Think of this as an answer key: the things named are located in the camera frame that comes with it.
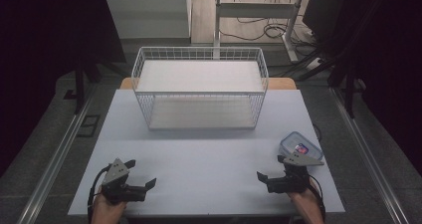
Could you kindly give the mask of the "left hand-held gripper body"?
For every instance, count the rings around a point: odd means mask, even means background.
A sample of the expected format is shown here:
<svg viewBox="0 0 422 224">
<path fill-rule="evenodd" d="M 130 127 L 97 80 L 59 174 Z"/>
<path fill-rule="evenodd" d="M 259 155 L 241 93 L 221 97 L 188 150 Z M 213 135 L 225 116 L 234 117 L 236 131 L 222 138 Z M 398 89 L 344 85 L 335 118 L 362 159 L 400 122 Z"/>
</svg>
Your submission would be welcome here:
<svg viewBox="0 0 422 224">
<path fill-rule="evenodd" d="M 102 182 L 102 195 L 110 204 L 137 202 L 145 199 L 145 187 L 130 186 L 126 183 L 130 168 L 126 168 L 124 164 L 125 162 L 116 158 Z"/>
</svg>

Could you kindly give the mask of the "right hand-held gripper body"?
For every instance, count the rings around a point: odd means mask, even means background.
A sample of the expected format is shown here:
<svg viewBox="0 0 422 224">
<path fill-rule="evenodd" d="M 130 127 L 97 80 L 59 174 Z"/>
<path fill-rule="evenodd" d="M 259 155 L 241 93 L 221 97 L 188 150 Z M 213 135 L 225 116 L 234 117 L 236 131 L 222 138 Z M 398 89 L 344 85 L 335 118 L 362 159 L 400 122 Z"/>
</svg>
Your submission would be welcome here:
<svg viewBox="0 0 422 224">
<path fill-rule="evenodd" d="M 321 160 L 314 159 L 301 153 L 285 155 L 282 165 L 285 175 L 278 178 L 269 178 L 267 189 L 270 193 L 304 192 L 311 189 L 309 166 L 323 165 Z"/>
</svg>

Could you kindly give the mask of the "person's right hand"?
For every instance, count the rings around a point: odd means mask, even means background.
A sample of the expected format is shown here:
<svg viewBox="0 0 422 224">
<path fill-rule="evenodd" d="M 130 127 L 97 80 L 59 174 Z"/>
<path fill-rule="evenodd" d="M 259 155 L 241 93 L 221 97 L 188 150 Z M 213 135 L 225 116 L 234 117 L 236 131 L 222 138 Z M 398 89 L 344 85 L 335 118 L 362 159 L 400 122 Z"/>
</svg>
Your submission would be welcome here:
<svg viewBox="0 0 422 224">
<path fill-rule="evenodd" d="M 319 211 L 317 198 L 308 188 L 304 192 L 289 192 L 288 196 L 301 214 Z"/>
</svg>

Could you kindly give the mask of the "person's left hand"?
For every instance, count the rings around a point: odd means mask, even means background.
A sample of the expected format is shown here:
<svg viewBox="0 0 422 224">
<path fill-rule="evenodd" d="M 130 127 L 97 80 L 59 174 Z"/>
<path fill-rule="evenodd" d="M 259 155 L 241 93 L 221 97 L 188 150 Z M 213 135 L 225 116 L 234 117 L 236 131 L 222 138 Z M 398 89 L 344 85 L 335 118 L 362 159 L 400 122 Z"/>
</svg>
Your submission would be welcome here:
<svg viewBox="0 0 422 224">
<path fill-rule="evenodd" d="M 117 204 L 110 204 L 107 199 L 100 193 L 96 196 L 93 204 L 93 217 L 96 216 L 109 216 L 119 218 L 122 216 L 127 203 L 119 202 Z"/>
</svg>

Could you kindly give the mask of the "clear food container blue lid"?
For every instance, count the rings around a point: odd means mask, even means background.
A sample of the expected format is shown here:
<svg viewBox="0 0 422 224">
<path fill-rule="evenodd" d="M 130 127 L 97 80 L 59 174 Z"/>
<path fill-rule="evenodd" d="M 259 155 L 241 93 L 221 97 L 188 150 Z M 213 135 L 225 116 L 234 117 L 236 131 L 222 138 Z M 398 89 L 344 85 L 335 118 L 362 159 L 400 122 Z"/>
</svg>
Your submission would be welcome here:
<svg viewBox="0 0 422 224">
<path fill-rule="evenodd" d="M 301 133 L 293 131 L 284 137 L 280 142 L 279 153 L 290 155 L 291 153 L 301 153 L 317 160 L 322 160 L 321 149 L 304 137 Z"/>
</svg>

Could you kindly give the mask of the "wooden table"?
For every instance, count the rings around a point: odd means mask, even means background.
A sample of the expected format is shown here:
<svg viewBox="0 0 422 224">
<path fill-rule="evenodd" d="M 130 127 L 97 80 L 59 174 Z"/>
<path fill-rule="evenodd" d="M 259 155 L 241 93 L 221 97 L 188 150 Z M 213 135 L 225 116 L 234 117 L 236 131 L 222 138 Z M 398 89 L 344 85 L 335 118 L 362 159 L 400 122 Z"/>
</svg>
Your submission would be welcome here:
<svg viewBox="0 0 422 224">
<path fill-rule="evenodd" d="M 130 90 L 131 78 L 123 79 L 119 88 L 121 90 Z M 296 88 L 296 83 L 291 78 L 269 78 L 269 90 L 295 90 Z"/>
</svg>

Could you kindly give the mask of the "black metal stand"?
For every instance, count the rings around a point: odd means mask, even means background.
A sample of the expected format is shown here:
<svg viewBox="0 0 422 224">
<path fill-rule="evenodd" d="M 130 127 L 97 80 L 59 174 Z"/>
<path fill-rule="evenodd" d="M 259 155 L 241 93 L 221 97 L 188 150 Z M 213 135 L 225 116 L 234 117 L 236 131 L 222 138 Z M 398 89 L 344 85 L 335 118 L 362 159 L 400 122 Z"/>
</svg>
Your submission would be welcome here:
<svg viewBox="0 0 422 224">
<path fill-rule="evenodd" d="M 102 79 L 100 70 L 97 67 L 100 64 L 112 72 L 120 75 L 123 78 L 129 76 L 129 73 L 124 71 L 118 65 L 109 61 L 98 54 L 87 53 L 78 55 L 75 63 L 75 80 L 76 80 L 76 109 L 75 114 L 82 111 L 86 103 L 85 82 L 84 76 L 87 76 L 91 83 L 98 83 Z"/>
<path fill-rule="evenodd" d="M 354 118 L 353 113 L 353 94 L 355 79 L 355 62 L 353 56 L 358 48 L 364 32 L 380 6 L 381 0 L 370 0 L 367 10 L 363 13 L 358 23 L 355 25 L 351 36 L 346 43 L 343 51 L 335 57 L 335 66 L 330 76 L 328 84 L 331 87 L 338 87 L 342 81 L 345 81 L 343 106 L 349 117 Z"/>
</svg>

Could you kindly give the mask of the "white power strip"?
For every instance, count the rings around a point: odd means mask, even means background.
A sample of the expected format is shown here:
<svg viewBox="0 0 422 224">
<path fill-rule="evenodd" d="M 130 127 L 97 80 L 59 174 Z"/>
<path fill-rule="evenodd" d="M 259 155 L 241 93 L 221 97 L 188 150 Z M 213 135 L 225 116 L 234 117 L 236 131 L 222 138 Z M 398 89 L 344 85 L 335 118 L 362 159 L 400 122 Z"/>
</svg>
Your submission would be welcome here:
<svg viewBox="0 0 422 224">
<path fill-rule="evenodd" d="M 306 66 L 306 69 L 308 71 L 311 71 L 314 68 L 318 67 L 322 62 L 323 62 L 322 58 L 315 58 Z"/>
</svg>

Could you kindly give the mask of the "dark curtain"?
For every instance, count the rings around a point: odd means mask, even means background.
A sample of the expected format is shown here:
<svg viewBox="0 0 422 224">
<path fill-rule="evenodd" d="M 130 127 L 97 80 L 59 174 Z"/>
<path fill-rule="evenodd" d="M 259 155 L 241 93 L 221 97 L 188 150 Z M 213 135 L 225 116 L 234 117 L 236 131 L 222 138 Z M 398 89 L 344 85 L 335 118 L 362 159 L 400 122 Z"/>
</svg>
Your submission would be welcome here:
<svg viewBox="0 0 422 224">
<path fill-rule="evenodd" d="M 304 22 L 325 45 L 332 86 L 363 99 L 422 174 L 422 0 L 309 0 Z"/>
<path fill-rule="evenodd" d="M 59 77 L 125 56 L 106 0 L 0 0 L 0 176 L 50 104 Z"/>
</svg>

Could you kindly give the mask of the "white cabinet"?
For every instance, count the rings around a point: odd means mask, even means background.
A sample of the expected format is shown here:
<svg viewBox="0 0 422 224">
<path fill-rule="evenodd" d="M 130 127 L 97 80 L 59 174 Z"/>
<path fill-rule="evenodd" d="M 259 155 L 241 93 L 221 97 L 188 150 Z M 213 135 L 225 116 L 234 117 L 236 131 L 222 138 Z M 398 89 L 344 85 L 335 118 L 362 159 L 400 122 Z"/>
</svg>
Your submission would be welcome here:
<svg viewBox="0 0 422 224">
<path fill-rule="evenodd" d="M 192 0 L 106 0 L 121 39 L 191 36 Z"/>
</svg>

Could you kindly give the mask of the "aluminium floor rail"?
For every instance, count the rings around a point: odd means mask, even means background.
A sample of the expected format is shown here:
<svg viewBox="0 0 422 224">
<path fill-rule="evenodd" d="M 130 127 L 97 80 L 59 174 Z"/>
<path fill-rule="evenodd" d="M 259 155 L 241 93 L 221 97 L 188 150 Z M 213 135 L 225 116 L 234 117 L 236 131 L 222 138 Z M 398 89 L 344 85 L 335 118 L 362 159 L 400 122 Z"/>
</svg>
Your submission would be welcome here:
<svg viewBox="0 0 422 224">
<path fill-rule="evenodd" d="M 46 169 L 41 175 L 34 191 L 26 203 L 16 224 L 34 224 L 40 211 L 48 197 L 50 190 L 63 166 L 63 163 L 69 153 L 72 143 L 78 133 L 80 126 L 87 114 L 92 103 L 97 85 L 89 85 L 86 101 L 82 105 L 80 111 L 73 116 L 61 142 L 53 153 Z"/>
<path fill-rule="evenodd" d="M 361 159 L 372 178 L 391 219 L 395 224 L 410 224 L 397 195 L 378 165 L 355 119 L 348 114 L 344 107 L 344 99 L 341 95 L 341 91 L 334 88 L 329 88 L 328 91 L 334 98 L 337 109 L 343 118 L 347 129 L 351 133 Z"/>
</svg>

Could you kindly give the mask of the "white desk frame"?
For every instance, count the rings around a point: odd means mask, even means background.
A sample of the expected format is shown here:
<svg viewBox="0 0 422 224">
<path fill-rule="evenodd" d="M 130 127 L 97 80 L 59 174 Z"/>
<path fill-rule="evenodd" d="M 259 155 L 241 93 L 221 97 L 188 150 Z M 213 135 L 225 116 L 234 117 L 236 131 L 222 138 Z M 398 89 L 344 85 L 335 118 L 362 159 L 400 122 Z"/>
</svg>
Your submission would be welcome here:
<svg viewBox="0 0 422 224">
<path fill-rule="evenodd" d="M 292 63 L 299 60 L 295 48 L 292 44 L 292 34 L 296 24 L 303 0 L 296 0 L 289 4 L 264 4 L 264 3 L 222 3 L 215 0 L 216 15 L 213 46 L 220 46 L 220 19 L 221 18 L 264 18 L 264 19 L 287 19 L 286 31 L 282 35 L 282 40 L 289 59 Z"/>
</svg>

